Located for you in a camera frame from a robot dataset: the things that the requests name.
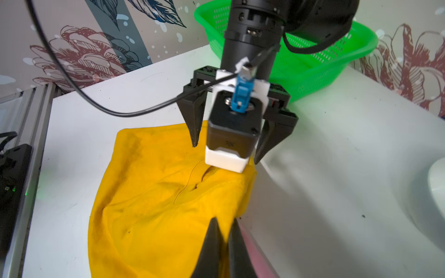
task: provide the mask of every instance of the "wall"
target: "wall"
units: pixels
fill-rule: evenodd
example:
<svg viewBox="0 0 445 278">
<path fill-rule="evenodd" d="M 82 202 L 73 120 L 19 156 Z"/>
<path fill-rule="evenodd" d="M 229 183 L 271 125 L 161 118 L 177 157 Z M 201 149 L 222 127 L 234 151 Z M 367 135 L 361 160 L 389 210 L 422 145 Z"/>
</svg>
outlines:
<svg viewBox="0 0 445 278">
<path fill-rule="evenodd" d="M 445 1 L 361 0 L 356 20 L 379 44 L 352 67 L 445 117 Z"/>
<path fill-rule="evenodd" d="M 208 0 L 34 2 L 51 46 L 81 87 L 208 43 L 193 16 Z M 445 2 L 361 0 L 356 20 L 380 41 L 351 66 L 445 117 Z M 42 48 L 23 1 L 0 3 L 0 25 L 0 97 L 49 81 L 71 90 Z"/>
<path fill-rule="evenodd" d="M 82 88 L 208 44 L 194 11 L 208 0 L 34 0 L 53 50 Z M 24 1 L 1 1 L 0 97 L 47 82 L 72 89 Z"/>
</svg>

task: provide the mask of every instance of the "white tabletop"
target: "white tabletop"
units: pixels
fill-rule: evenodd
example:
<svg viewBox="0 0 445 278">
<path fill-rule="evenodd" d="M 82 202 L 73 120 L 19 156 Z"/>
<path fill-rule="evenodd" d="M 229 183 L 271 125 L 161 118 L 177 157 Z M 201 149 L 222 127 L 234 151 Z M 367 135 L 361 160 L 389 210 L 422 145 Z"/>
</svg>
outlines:
<svg viewBox="0 0 445 278">
<path fill-rule="evenodd" d="M 205 65 L 219 66 L 209 46 L 85 92 L 110 109 L 140 110 L 181 93 L 193 71 Z M 291 110 L 300 117 L 297 128 L 263 160 L 273 179 L 258 167 L 242 219 L 277 273 L 283 278 L 445 273 L 445 254 L 432 243 L 428 223 L 414 225 L 418 209 L 407 205 L 411 191 L 404 187 L 416 169 L 445 157 L 445 122 L 350 68 Z M 117 118 L 76 93 L 54 99 L 23 277 L 90 277 L 89 215 L 117 132 L 183 122 L 177 105 Z M 401 143 L 406 137 L 409 144 Z"/>
</svg>

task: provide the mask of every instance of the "green plastic basket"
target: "green plastic basket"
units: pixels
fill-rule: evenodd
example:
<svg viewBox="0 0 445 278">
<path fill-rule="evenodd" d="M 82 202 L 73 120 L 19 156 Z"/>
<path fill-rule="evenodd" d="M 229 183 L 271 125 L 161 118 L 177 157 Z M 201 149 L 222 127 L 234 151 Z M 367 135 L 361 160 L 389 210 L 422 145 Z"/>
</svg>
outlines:
<svg viewBox="0 0 445 278">
<path fill-rule="evenodd" d="M 224 32 L 229 20 L 231 0 L 215 0 L 198 7 L 194 16 L 206 30 L 212 51 L 221 59 Z M 298 47 L 314 43 L 296 36 L 287 36 Z M 368 55 L 377 46 L 378 38 L 368 27 L 354 22 L 351 31 L 328 49 L 311 55 L 291 53 L 281 40 L 269 81 L 282 85 L 296 101 L 330 85 L 347 65 Z"/>
</svg>

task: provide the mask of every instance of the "yellow garment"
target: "yellow garment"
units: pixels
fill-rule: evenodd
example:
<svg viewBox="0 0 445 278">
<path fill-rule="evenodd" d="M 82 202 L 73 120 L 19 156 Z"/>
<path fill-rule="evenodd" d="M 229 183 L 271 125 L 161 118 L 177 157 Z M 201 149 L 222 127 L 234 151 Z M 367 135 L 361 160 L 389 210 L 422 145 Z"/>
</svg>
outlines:
<svg viewBox="0 0 445 278">
<path fill-rule="evenodd" d="M 117 134 L 89 220 L 92 278 L 189 278 L 215 216 L 227 243 L 256 171 L 252 160 L 241 174 L 206 165 L 206 132 L 196 148 L 185 124 Z"/>
</svg>

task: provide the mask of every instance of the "black cable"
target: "black cable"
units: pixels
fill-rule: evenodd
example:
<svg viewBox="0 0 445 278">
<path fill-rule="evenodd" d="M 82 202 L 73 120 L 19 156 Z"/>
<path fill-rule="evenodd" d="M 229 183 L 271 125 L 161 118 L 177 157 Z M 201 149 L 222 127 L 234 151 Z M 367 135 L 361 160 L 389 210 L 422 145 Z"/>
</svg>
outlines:
<svg viewBox="0 0 445 278">
<path fill-rule="evenodd" d="M 5 132 L 5 133 L 0 133 L 0 138 L 4 138 L 6 137 L 6 139 L 4 139 L 1 143 L 0 143 L 0 152 L 2 152 L 6 146 L 6 144 L 11 141 L 12 139 L 17 137 L 17 132 L 15 131 L 11 131 L 11 132 Z"/>
<path fill-rule="evenodd" d="M 278 52 L 279 49 L 280 49 L 280 45 L 276 44 L 276 45 L 273 45 L 273 46 L 261 51 L 252 59 L 250 64 L 254 67 L 259 67 L 259 65 L 261 63 L 263 63 L 267 59 L 267 57 L 269 57 L 269 55 L 272 53 L 272 51 Z"/>
<path fill-rule="evenodd" d="M 51 57 L 51 59 L 53 60 L 53 62 L 56 64 L 56 66 L 59 68 L 59 70 L 60 70 L 60 72 L 62 73 L 62 75 L 65 77 L 65 79 L 68 81 L 68 83 L 69 83 L 69 84 L 76 90 L 76 92 L 77 92 L 82 98 L 84 98 L 84 99 L 85 99 L 87 102 L 89 102 L 92 106 L 96 107 L 96 108 L 99 109 L 100 111 L 105 112 L 105 113 L 107 113 L 107 114 L 109 114 L 109 115 L 113 115 L 113 116 L 117 116 L 117 117 L 125 117 L 125 118 L 128 118 L 128 117 L 137 117 L 137 116 L 145 115 L 145 114 L 154 112 L 154 111 L 156 111 L 156 110 L 159 110 L 159 109 L 161 109 L 161 108 L 164 108 L 164 107 L 166 107 L 166 106 L 169 106 L 170 104 L 173 104 L 173 103 L 177 102 L 178 100 L 181 100 L 181 99 L 183 99 L 183 98 L 185 98 L 185 97 L 187 97 L 187 96 L 189 96 L 189 95 L 192 95 L 192 94 L 194 94 L 194 93 L 203 91 L 203 90 L 207 89 L 207 88 L 210 87 L 210 86 L 213 86 L 213 85 L 215 85 L 215 84 L 218 84 L 218 83 L 227 81 L 227 80 L 232 79 L 232 78 L 234 78 L 234 77 L 237 76 L 237 74 L 235 73 L 235 74 L 229 75 L 229 76 L 227 76 L 227 77 L 224 77 L 224 78 L 221 78 L 221 79 L 212 81 L 212 82 L 210 82 L 210 83 L 207 83 L 207 84 L 204 84 L 204 85 L 202 85 L 202 86 L 199 86 L 199 87 L 197 87 L 196 89 L 191 90 L 191 91 L 188 92 L 188 93 L 182 93 L 182 94 L 180 94 L 179 96 L 177 96 L 177 97 L 175 97 L 175 98 L 172 98 L 172 99 L 170 99 L 170 100 L 168 100 L 168 101 L 162 102 L 162 103 L 160 103 L 160 104 L 158 104 L 158 105 L 155 105 L 155 106 L 153 106 L 153 107 L 150 107 L 150 108 L 147 108 L 147 109 L 144 109 L 144 110 L 141 110 L 141 111 L 130 112 L 130 113 L 123 113 L 123 112 L 116 112 L 116 111 L 107 109 L 107 108 L 103 107 L 102 105 L 98 104 L 97 102 L 95 102 L 94 100 L 92 100 L 89 96 L 87 96 L 87 95 L 86 95 L 86 94 L 85 94 L 85 93 L 84 93 L 84 92 L 83 92 L 83 91 L 76 85 L 76 83 L 74 83 L 74 81 L 71 79 L 71 77 L 69 77 L 68 73 L 65 71 L 65 69 L 62 67 L 62 64 L 61 64 L 61 63 L 59 62 L 59 60 L 57 59 L 56 54 L 54 54 L 53 50 L 51 49 L 51 46 L 49 45 L 48 40 L 46 39 L 46 36 L 45 36 L 45 34 L 43 33 L 42 26 L 40 25 L 40 22 L 39 22 L 39 20 L 37 19 L 36 11 L 35 11 L 35 9 L 34 9 L 34 4 L 32 3 L 32 0 L 25 0 L 25 2 L 26 2 L 26 5 L 27 5 L 27 7 L 28 7 L 28 12 L 29 12 L 29 14 L 30 14 L 30 16 L 31 16 L 31 20 L 32 20 L 34 26 L 36 27 L 37 34 L 39 35 L 40 40 L 41 40 L 42 43 L 43 43 L 43 46 L 45 47 L 46 51 L 48 51 L 49 56 Z"/>
<path fill-rule="evenodd" d="M 337 32 L 335 35 L 331 36 L 326 41 L 321 42 L 320 44 L 316 44 L 310 47 L 295 47 L 289 43 L 287 40 L 286 32 L 283 32 L 283 41 L 286 47 L 289 49 L 290 52 L 295 54 L 314 54 L 318 53 L 320 51 L 323 51 L 327 49 L 329 46 L 333 45 L 337 41 L 339 41 L 346 33 L 348 33 L 351 30 L 352 26 L 352 20 L 348 22 L 343 28 Z"/>
</svg>

